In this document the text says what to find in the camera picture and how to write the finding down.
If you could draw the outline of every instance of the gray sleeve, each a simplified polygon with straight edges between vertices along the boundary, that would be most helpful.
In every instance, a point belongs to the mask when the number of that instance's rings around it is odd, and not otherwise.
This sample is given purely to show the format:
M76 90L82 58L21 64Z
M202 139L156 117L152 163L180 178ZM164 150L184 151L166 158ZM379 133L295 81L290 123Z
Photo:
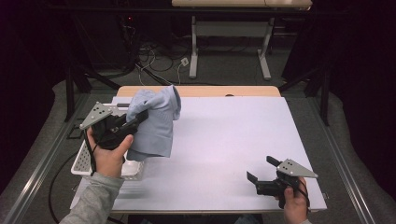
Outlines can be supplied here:
M312 224L308 219L300 224Z
M95 173L91 184L61 223L106 223L123 181Z

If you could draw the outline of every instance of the crumpled towel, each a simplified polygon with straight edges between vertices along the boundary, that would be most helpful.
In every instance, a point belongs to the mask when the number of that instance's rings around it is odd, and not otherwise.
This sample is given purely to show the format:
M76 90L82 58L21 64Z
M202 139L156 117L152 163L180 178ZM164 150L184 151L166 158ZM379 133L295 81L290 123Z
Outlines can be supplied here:
M140 123L127 153L129 161L143 161L148 157L170 157L173 143L173 120L180 118L181 102L175 86L160 92L140 90L132 99L126 121L148 110L148 118Z

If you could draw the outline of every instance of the dark background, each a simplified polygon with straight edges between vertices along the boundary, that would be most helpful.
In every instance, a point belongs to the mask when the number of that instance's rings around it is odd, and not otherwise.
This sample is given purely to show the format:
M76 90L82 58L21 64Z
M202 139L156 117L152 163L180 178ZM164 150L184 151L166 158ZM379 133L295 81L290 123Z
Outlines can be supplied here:
M84 46L84 41L89 40L84 40L73 18L43 12L35 1L3 1L1 4L0 77L2 96L6 99L1 113L1 139L6 143L2 145L0 160L2 191L50 112L54 100L51 88L64 80L68 68L67 55L62 52L57 38L60 33L53 32L53 20L63 27L62 36L68 40L72 55L79 62L92 67L114 66L124 64L128 54L122 46L118 46L116 49L125 57L110 63L100 59L95 61L92 49ZM169 4L169 1L152 0L145 1L144 6L166 7ZM317 9L356 6L353 28L345 47L339 50L332 65L331 91L344 103L356 152L378 184L396 199L396 193L392 190L393 177L396 176L392 167L396 160L396 95L393 90L396 84L396 7L390 0L373 3L356 1L348 6L334 1L315 1L314 6ZM139 24L142 34L157 37L156 41L164 46L170 46L171 33L183 35L190 29L189 22L168 16L141 16L139 19L142 21ZM283 77L293 79L325 63L326 53L332 50L332 42L339 33L337 31L342 30L346 20L307 20L290 54ZM114 25L114 22L101 24ZM101 30L95 29L95 24L85 25L87 29Z

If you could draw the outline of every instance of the hand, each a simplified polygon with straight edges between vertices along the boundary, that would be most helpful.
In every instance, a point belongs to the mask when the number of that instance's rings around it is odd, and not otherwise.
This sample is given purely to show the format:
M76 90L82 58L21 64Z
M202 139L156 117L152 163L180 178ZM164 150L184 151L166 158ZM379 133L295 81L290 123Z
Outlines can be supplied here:
M306 182L305 179L302 177L299 177L300 179L300 190L302 192L306 193ZM296 191L295 193L293 192L292 187L287 187L285 189L285 208L284 208L284 216L286 223L288 224L294 224L294 223L302 223L306 221L307 217L307 207L306 207L306 198L305 196L299 192Z
M94 149L96 143L93 139L92 133L93 131L90 128L87 132L87 135L88 140L90 141L91 148ZM133 141L134 137L129 134L120 143L120 145L113 150L102 149L97 146L95 151L93 152L93 156L96 160L96 172L101 175L120 178L122 169L122 157L129 149Z

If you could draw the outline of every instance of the white plastic basket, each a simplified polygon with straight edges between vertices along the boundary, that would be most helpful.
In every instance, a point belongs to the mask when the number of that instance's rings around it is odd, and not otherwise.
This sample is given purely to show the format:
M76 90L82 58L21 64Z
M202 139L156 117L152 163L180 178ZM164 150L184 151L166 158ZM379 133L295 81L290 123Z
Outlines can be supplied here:
M143 161L128 161L125 158L125 163L122 165L121 178L125 180L140 180L143 172ZM81 148L71 168L73 175L90 176L91 168L91 155L85 145L82 143Z

